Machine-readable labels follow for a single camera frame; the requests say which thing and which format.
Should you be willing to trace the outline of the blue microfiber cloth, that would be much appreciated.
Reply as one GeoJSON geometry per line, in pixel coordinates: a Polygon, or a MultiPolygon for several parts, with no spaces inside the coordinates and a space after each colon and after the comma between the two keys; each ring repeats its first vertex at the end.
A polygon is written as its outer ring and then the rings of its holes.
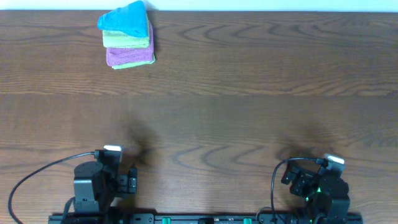
{"type": "Polygon", "coordinates": [[[134,1],[99,17],[99,30],[123,32],[133,37],[148,37],[148,18],[145,4],[134,1]]]}

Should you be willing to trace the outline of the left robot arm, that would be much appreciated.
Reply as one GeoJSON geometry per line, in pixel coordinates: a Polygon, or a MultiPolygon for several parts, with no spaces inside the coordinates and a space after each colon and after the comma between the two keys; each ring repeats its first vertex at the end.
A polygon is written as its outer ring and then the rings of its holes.
{"type": "Polygon", "coordinates": [[[84,162],[74,169],[75,196],[65,204],[74,212],[64,211],[62,223],[99,222],[106,217],[115,198],[132,196],[137,191],[137,168],[119,174],[119,162],[84,162]]]}

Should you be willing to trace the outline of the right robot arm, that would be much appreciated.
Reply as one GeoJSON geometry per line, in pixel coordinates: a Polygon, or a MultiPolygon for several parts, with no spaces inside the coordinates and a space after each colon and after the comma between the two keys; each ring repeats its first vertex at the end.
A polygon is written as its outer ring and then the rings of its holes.
{"type": "Polygon", "coordinates": [[[322,159],[317,172],[290,161],[281,179],[290,193],[305,199],[303,208],[288,214],[284,223],[347,223],[349,185],[341,175],[343,163],[322,159]]]}

